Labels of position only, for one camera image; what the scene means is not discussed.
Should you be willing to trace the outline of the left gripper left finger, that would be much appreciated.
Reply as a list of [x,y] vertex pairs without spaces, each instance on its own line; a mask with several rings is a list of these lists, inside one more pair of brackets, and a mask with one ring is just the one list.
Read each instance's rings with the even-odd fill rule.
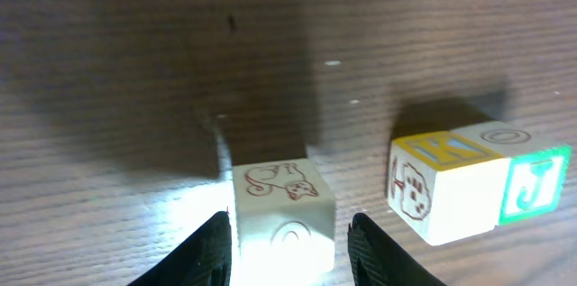
[[129,286],[229,286],[231,265],[229,214],[219,211]]

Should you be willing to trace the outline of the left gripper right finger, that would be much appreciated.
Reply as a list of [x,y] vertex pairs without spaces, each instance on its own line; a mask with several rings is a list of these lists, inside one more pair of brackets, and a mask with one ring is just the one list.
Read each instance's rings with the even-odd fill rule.
[[446,286],[364,213],[353,216],[347,244],[355,286]]

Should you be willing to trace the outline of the plain white wooden block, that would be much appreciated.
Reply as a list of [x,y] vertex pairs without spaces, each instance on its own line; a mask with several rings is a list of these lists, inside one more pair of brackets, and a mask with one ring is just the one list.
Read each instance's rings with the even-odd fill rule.
[[233,168],[241,285],[306,285],[334,268],[334,193],[306,158]]

